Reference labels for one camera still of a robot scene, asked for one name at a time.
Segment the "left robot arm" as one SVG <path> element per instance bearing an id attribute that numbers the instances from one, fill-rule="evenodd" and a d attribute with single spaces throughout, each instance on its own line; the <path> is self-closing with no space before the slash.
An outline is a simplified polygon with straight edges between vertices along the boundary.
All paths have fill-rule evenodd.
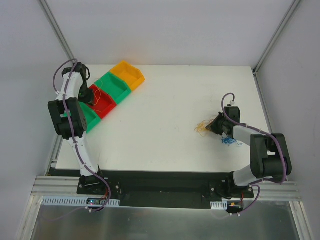
<path id="1" fill-rule="evenodd" d="M 67 62 L 72 62 L 72 66 L 63 69 L 61 90 L 56 91 L 56 99 L 47 106 L 55 132 L 68 142 L 75 154 L 80 167 L 79 185 L 99 195 L 105 191 L 106 183 L 90 152 L 86 139 L 88 123 L 80 105 L 94 103 L 94 92 L 87 84 L 90 70 L 77 59 Z"/>

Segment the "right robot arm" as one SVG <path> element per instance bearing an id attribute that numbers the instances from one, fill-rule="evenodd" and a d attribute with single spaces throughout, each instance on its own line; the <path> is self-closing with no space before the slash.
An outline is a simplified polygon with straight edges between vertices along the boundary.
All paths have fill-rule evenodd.
<path id="1" fill-rule="evenodd" d="M 231 173 L 232 181 L 225 184 L 225 192 L 237 197 L 244 186 L 268 181 L 282 184 L 292 172 L 291 159 L 282 133 L 268 133 L 240 123 L 241 111 L 228 104 L 205 128 L 216 134 L 249 146 L 249 165 Z"/>

